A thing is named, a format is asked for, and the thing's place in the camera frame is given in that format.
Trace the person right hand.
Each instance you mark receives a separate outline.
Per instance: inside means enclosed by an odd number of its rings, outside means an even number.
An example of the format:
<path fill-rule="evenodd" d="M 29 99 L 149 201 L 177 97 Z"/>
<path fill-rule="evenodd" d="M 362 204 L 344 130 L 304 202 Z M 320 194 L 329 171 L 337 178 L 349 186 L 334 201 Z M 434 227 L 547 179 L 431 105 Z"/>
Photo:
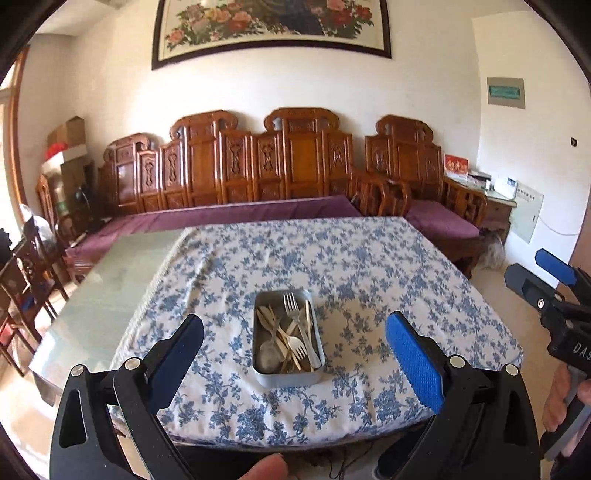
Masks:
<path fill-rule="evenodd" d="M 543 425 L 549 432 L 555 432 L 563 423 L 567 414 L 566 399 L 571 390 L 571 372 L 564 363 L 559 364 L 557 368 L 549 396 L 545 402 L 543 411 Z M 585 405 L 590 406 L 590 380 L 582 381 L 577 390 L 578 399 Z M 579 443 L 590 424 L 590 417 L 584 424 L 584 427 L 573 437 L 571 443 Z"/>

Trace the person left thumb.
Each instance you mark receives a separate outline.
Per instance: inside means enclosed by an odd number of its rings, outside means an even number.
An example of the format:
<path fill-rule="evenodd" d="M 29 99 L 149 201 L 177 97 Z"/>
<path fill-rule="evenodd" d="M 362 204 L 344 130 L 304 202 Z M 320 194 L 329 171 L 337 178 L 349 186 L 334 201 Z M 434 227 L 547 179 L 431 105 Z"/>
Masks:
<path fill-rule="evenodd" d="M 287 477 L 287 462 L 276 453 L 257 462 L 239 480 L 287 480 Z"/>

